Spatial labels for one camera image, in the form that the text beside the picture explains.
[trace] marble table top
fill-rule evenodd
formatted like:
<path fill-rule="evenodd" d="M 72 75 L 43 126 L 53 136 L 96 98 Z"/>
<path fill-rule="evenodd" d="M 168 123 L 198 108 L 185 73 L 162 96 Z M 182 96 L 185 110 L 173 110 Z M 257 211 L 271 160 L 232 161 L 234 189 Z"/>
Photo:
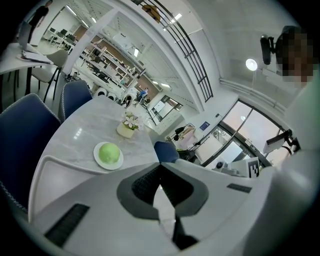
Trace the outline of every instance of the marble table top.
<path fill-rule="evenodd" d="M 95 171 L 108 171 L 94 159 L 94 147 L 100 142 L 115 143 L 122 151 L 124 162 L 118 170 L 158 162 L 146 131 L 136 130 L 131 139 L 120 136 L 116 128 L 125 109 L 105 96 L 96 97 L 68 117 L 55 132 L 40 160 L 53 156 L 67 163 Z"/>

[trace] blue upholstered chair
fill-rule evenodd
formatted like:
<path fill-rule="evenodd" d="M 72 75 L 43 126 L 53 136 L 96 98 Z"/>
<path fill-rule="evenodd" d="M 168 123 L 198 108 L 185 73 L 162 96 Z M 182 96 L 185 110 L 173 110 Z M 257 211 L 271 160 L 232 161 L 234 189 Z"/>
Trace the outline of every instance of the blue upholstered chair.
<path fill-rule="evenodd" d="M 157 141 L 154 144 L 154 150 L 160 163 L 174 163 L 179 158 L 176 147 L 170 142 Z"/>
<path fill-rule="evenodd" d="M 58 117 L 34 93 L 0 114 L 0 186 L 25 212 L 38 161 L 59 126 Z"/>
<path fill-rule="evenodd" d="M 92 100 L 92 95 L 86 81 L 68 82 L 62 89 L 58 116 L 64 122 L 83 104 Z"/>

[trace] pillar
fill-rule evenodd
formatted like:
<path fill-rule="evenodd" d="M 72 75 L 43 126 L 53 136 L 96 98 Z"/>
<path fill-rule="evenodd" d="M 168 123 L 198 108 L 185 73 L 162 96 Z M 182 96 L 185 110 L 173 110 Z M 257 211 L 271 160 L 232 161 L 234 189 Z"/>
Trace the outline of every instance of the pillar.
<path fill-rule="evenodd" d="M 75 65 L 77 59 L 80 57 L 85 47 L 87 47 L 87 45 L 90 44 L 91 40 L 114 19 L 117 13 L 118 10 L 116 8 L 113 8 L 112 10 L 108 11 L 104 16 L 102 16 L 99 20 L 97 20 L 94 25 L 88 28 L 88 30 L 81 37 L 81 39 L 75 45 L 71 54 L 69 55 L 62 70 L 64 73 L 70 74 L 73 66 Z"/>

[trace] staircase railing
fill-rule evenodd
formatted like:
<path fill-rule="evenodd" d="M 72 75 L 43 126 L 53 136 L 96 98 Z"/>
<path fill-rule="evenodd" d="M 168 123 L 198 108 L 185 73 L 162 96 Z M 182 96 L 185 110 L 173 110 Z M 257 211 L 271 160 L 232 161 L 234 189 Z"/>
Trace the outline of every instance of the staircase railing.
<path fill-rule="evenodd" d="M 189 38 L 188 34 L 180 23 L 175 19 L 172 13 L 167 10 L 159 1 L 157 0 L 144 0 L 144 1 L 133 1 L 139 2 L 140 6 L 150 5 L 156 7 L 161 19 L 159 23 L 162 25 L 162 28 L 167 31 L 175 43 L 181 49 L 184 54 L 184 58 L 188 61 L 191 66 L 191 69 L 196 77 L 197 84 L 200 86 L 202 94 L 204 96 L 205 102 L 212 98 L 213 92 L 209 82 L 209 78 L 206 72 L 206 69 L 201 61 L 201 58 Z"/>

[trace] ceiling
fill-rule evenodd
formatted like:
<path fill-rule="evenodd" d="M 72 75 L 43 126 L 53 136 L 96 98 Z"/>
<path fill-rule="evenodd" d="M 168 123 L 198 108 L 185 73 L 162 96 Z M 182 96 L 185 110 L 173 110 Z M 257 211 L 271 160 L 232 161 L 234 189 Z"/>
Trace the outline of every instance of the ceiling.
<path fill-rule="evenodd" d="M 68 4 L 76 12 L 77 18 L 80 21 L 83 20 L 89 26 L 94 24 L 91 17 L 99 20 L 112 9 L 111 6 L 101 0 L 70 0 Z M 166 60 L 164 54 L 153 44 L 153 41 L 147 33 L 120 12 L 110 24 L 102 29 L 101 35 L 113 44 L 117 44 L 113 40 L 113 37 L 119 33 L 129 37 L 134 48 L 138 48 L 139 50 L 137 58 L 133 56 L 134 50 L 129 49 L 128 51 L 130 53 L 122 50 L 122 53 L 126 53 L 127 57 L 143 63 L 147 75 L 151 80 L 158 82 L 159 85 L 160 83 L 170 85 L 170 90 L 173 93 L 185 99 L 188 104 L 193 105 L 189 91 L 183 89 L 185 86 L 177 74 L 175 74 L 175 69 L 172 64 Z"/>
<path fill-rule="evenodd" d="M 283 27 L 296 25 L 295 20 L 272 0 L 212 0 L 211 6 L 212 15 L 219 21 L 229 60 L 229 72 L 222 78 L 253 87 L 288 107 L 300 88 L 283 82 L 282 77 L 275 74 L 275 60 L 269 66 L 263 63 L 260 38 L 266 34 L 276 41 Z M 247 59 L 254 59 L 258 64 L 254 83 L 254 72 L 246 67 Z M 268 76 L 263 74 L 264 69 L 271 71 Z"/>
<path fill-rule="evenodd" d="M 202 29 L 196 16 L 182 0 L 160 0 L 160 2 L 171 11 L 172 15 L 182 14 L 179 23 L 188 34 Z M 89 26 L 94 23 L 91 17 L 98 20 L 112 9 L 101 0 L 70 0 L 69 4 L 78 17 Z M 296 25 L 291 16 L 272 0 L 211 0 L 209 13 L 215 18 L 215 26 L 220 29 L 218 35 L 222 37 L 219 40 L 223 42 L 222 46 L 216 49 L 217 54 L 226 53 L 220 56 L 226 59 L 225 67 L 228 69 L 222 78 L 253 88 L 284 107 L 288 107 L 300 88 L 293 83 L 283 82 L 282 77 L 276 74 L 275 61 L 269 66 L 264 65 L 260 38 L 263 34 L 267 34 L 277 39 L 284 26 Z M 152 80 L 168 84 L 172 87 L 174 94 L 192 99 L 175 74 L 171 63 L 165 59 L 157 46 L 153 45 L 151 38 L 121 13 L 102 30 L 102 34 L 109 41 L 112 41 L 118 33 L 129 37 L 134 47 L 142 53 L 137 58 L 132 54 L 127 56 L 142 62 Z M 245 64 L 247 59 L 254 59 L 258 64 L 254 83 L 254 73 L 248 70 Z"/>

